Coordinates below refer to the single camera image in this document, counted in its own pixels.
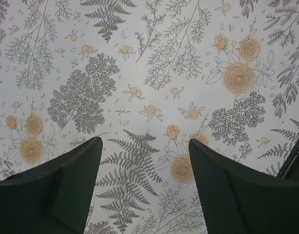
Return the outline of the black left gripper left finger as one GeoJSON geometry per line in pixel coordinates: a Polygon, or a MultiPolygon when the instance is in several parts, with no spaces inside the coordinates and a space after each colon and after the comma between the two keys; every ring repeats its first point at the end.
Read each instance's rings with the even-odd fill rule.
{"type": "Polygon", "coordinates": [[[96,136],[0,180],[0,234],[84,233],[102,149],[96,136]]]}

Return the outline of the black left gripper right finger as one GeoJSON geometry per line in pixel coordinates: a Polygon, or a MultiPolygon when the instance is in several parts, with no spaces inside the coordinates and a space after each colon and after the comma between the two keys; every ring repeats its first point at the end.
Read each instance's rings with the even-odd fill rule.
{"type": "Polygon", "coordinates": [[[189,156],[210,234],[299,234],[299,181],[233,161],[196,139],[189,156]]]}

